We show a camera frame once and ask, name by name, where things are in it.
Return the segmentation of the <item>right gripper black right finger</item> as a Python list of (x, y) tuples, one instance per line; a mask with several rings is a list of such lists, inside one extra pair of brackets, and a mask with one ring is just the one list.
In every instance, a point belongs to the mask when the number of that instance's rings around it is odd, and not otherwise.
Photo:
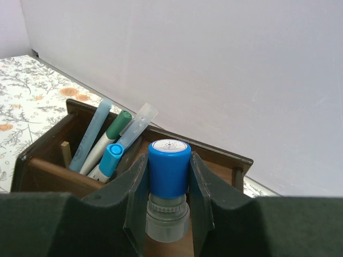
[(190, 159), (195, 256), (342, 256), (342, 199), (251, 198)]

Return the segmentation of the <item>brown wooden desk organizer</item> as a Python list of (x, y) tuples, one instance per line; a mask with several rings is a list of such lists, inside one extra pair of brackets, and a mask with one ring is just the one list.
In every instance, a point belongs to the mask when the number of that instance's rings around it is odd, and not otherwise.
[[(72, 99), (67, 100), (66, 107), (67, 115), (18, 156), (10, 193), (70, 193), (83, 199), (105, 187), (65, 167), (61, 143), (67, 141), (76, 150), (95, 113), (95, 107)], [(150, 142), (162, 138), (182, 136), (148, 126), (124, 154), (110, 182), (126, 172), (141, 154), (146, 154)], [(195, 256), (192, 232), (170, 245), (154, 241), (146, 234), (143, 256)]]

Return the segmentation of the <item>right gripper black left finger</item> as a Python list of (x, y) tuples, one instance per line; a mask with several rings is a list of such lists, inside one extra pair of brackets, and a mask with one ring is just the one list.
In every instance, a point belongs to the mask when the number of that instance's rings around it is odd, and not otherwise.
[(105, 187), (70, 193), (1, 195), (1, 256), (143, 256), (148, 158)]

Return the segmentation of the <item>grey blue glue stick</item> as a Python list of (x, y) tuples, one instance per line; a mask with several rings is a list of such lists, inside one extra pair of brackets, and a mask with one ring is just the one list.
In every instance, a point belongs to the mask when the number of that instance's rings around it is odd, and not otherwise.
[(161, 139), (148, 147), (149, 196), (146, 233), (155, 241), (172, 243), (189, 230), (189, 188), (191, 147), (183, 141)]

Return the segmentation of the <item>light blue pen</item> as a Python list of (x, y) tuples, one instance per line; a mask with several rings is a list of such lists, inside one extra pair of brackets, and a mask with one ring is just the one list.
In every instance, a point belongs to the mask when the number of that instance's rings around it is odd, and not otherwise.
[(112, 100), (102, 99), (69, 165), (70, 170), (80, 171), (112, 105)]

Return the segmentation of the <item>green capped white marker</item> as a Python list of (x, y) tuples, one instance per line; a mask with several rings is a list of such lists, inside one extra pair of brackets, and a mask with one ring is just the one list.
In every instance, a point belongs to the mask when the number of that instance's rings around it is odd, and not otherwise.
[(132, 115), (128, 111), (122, 110), (120, 112), (89, 152), (80, 169), (79, 173), (81, 175), (88, 175), (92, 171), (97, 162), (102, 158), (106, 147), (116, 141), (120, 133), (131, 122), (131, 120)]

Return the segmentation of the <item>blue capped white marker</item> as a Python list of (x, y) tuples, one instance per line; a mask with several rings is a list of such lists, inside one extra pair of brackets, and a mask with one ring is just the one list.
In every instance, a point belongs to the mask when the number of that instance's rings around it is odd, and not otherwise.
[(106, 183), (124, 154), (124, 147), (118, 143), (109, 144), (100, 163), (87, 175), (89, 178)]

